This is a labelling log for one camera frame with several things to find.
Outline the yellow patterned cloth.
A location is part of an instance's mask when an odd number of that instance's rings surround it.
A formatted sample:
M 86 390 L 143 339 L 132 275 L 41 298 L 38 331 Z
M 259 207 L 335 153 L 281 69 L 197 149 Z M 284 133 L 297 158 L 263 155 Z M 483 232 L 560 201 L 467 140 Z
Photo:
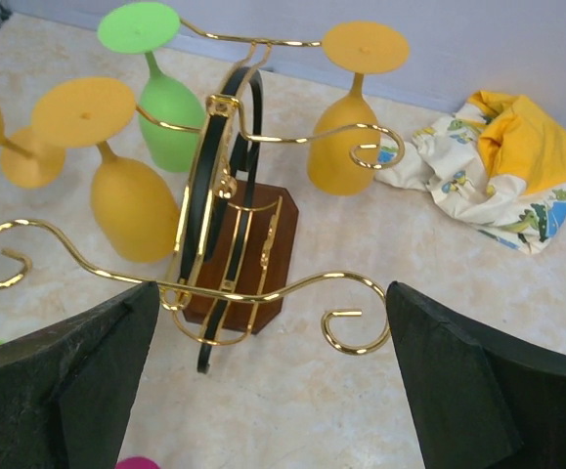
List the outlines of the yellow patterned cloth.
M 537 254 L 566 221 L 566 129 L 524 95 L 480 90 L 414 131 L 402 160 L 374 177 L 427 192 L 449 217 Z

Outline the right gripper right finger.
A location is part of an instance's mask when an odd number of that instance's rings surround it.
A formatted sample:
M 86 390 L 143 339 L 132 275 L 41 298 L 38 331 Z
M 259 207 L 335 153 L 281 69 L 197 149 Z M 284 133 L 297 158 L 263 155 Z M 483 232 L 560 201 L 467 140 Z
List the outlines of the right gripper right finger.
M 566 468 L 566 355 L 402 282 L 386 312 L 425 467 Z

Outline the pink plastic wine glass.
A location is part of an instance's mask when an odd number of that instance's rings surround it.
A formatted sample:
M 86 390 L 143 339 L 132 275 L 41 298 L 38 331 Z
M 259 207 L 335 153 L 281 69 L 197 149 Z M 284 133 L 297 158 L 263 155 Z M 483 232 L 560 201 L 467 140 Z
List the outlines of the pink plastic wine glass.
M 160 466 L 144 456 L 130 456 L 119 460 L 115 469 L 160 469 Z

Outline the orange plastic wine glass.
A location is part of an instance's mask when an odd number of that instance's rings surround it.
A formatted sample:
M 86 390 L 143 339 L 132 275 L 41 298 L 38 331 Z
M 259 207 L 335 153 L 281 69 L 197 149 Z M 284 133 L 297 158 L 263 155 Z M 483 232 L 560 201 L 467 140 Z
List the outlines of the orange plastic wine glass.
M 58 147 L 98 149 L 102 161 L 90 193 L 94 219 L 120 257 L 153 263 L 173 250 L 179 208 L 168 185 L 150 166 L 117 155 L 109 145 L 109 139 L 130 123 L 136 106 L 134 93 L 115 78 L 75 78 L 38 100 L 31 127 Z
M 27 126 L 10 137 L 0 108 L 0 167 L 5 177 L 23 189 L 38 189 L 55 181 L 63 171 L 66 150 L 44 142 Z
M 366 76 L 393 71 L 409 56 L 406 38 L 397 30 L 375 21 L 349 21 L 330 29 L 322 39 L 327 58 L 354 73 L 350 90 L 330 105 L 314 128 L 315 135 L 349 124 L 378 123 L 363 96 Z M 369 149 L 363 146 L 370 144 Z M 333 195 L 353 195 L 371 183 L 374 171 L 356 164 L 350 150 L 361 146 L 357 155 L 376 163 L 380 132 L 355 128 L 319 138 L 310 145 L 307 173 L 313 185 Z

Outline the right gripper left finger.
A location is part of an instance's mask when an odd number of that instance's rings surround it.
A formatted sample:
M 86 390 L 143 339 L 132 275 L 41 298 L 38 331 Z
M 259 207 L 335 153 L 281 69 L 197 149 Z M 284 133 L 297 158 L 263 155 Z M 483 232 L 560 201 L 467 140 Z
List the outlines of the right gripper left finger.
M 0 468 L 114 467 L 158 310 L 146 282 L 0 345 Z

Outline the gold wire wine glass rack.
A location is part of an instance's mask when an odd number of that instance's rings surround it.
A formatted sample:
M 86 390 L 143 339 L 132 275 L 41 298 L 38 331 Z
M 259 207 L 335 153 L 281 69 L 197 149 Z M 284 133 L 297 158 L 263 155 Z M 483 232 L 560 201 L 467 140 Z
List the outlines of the gold wire wine glass rack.
M 235 62 L 219 89 L 201 103 L 205 120 L 187 172 L 157 167 L 140 130 L 145 114 L 135 95 L 130 123 L 109 139 L 119 156 L 150 166 L 168 185 L 179 221 L 163 278 L 162 307 L 181 330 L 196 321 L 197 368 L 206 371 L 221 329 L 239 318 L 239 339 L 259 331 L 281 308 L 284 296 L 321 280 L 312 275 L 289 282 L 287 273 L 298 210 L 285 189 L 256 182 L 262 132 L 261 63 L 252 56 Z

